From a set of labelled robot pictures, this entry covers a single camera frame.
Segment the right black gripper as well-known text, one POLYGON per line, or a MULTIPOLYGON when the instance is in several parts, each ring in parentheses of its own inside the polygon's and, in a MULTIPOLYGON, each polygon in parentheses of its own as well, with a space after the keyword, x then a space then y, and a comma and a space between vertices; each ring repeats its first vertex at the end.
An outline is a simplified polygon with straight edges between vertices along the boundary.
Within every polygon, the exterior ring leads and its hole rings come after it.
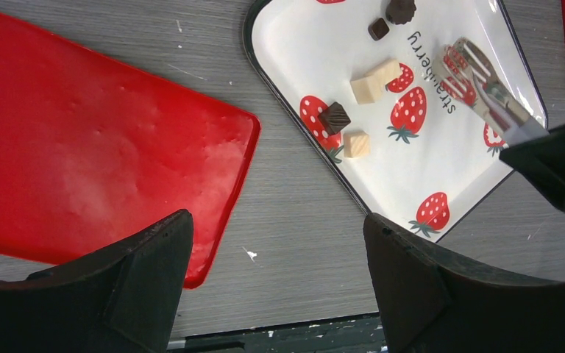
POLYGON ((500 160, 518 171, 553 207, 565 212, 565 124, 510 146, 500 160))

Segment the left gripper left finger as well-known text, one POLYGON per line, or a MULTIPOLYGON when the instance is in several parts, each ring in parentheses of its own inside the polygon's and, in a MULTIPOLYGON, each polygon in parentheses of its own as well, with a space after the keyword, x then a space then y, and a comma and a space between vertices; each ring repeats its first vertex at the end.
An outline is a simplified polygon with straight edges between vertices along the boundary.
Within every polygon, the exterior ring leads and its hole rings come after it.
POLYGON ((0 352, 164 352, 193 246, 179 210, 76 260, 0 281, 0 352))

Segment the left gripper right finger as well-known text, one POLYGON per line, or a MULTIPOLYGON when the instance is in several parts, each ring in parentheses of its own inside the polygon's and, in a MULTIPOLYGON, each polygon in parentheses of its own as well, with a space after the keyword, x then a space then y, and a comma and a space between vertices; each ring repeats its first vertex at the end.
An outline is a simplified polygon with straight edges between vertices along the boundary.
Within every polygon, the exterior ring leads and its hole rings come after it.
POLYGON ((565 282, 473 260, 376 213, 363 236, 390 352, 565 352, 565 282))

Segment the red box lid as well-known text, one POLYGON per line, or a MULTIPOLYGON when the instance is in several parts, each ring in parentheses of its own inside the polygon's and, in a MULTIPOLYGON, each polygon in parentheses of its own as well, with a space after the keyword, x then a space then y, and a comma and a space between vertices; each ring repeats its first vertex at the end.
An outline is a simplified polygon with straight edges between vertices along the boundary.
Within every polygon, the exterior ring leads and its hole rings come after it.
POLYGON ((61 264, 173 212, 206 279, 257 117, 0 13, 0 254, 61 264))

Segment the metal tongs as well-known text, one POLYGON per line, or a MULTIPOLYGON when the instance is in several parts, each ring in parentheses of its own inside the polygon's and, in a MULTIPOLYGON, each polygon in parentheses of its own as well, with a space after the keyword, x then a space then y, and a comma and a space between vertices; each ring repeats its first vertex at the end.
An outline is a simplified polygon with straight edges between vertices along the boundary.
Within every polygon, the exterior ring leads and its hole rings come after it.
POLYGON ((470 39, 443 46, 433 73, 481 117, 509 146, 546 137, 549 132, 502 82, 490 59, 470 39))

